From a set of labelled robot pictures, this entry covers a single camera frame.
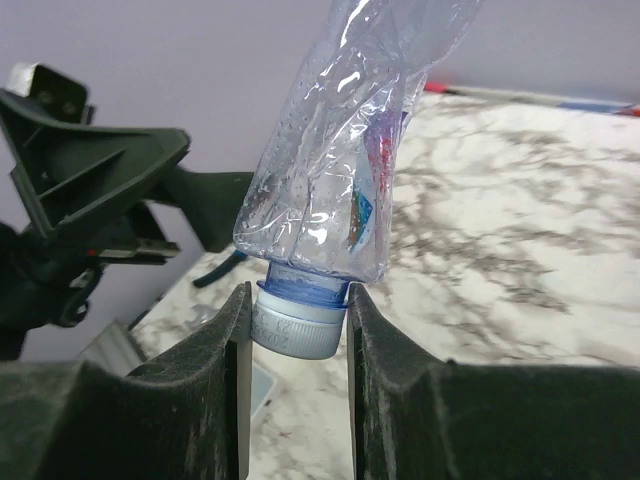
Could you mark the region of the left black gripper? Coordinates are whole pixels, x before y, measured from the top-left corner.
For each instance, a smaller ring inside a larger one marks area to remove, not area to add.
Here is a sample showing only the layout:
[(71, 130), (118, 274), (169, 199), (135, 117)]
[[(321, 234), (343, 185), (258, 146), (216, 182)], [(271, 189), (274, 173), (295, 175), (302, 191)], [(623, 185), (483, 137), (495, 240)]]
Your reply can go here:
[[(190, 138), (176, 128), (61, 122), (7, 90), (1, 129), (33, 225), (1, 225), (1, 358), (17, 360), (29, 331), (85, 319), (107, 266), (163, 265), (180, 252), (138, 201), (186, 155)], [(219, 253), (252, 179), (175, 167), (159, 183), (159, 202), (181, 210), (203, 249)]]

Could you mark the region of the clear water bottle edge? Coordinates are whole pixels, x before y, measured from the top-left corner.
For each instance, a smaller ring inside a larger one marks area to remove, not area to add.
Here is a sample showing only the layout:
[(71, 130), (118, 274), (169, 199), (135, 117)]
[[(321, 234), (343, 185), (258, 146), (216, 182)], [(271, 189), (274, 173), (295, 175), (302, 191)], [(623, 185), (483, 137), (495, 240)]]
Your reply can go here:
[(294, 358), (337, 350), (349, 286), (375, 283), (390, 248), (402, 136), (433, 65), (476, 1), (335, 1), (239, 211), (235, 247), (268, 264), (251, 335)]

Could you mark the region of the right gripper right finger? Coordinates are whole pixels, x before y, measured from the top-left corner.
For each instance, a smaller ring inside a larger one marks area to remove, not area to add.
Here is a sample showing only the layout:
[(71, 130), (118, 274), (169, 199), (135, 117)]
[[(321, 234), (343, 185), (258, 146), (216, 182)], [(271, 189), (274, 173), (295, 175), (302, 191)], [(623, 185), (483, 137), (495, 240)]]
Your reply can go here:
[(362, 285), (347, 316), (358, 479), (635, 479), (639, 373), (471, 365), (421, 348)]

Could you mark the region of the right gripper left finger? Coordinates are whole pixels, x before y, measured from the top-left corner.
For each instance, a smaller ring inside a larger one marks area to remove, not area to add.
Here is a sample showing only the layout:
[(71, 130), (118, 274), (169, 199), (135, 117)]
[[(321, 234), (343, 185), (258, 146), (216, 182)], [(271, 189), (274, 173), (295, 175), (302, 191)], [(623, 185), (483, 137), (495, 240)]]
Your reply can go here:
[(1, 366), (5, 479), (244, 479), (252, 291), (127, 376), (90, 361)]

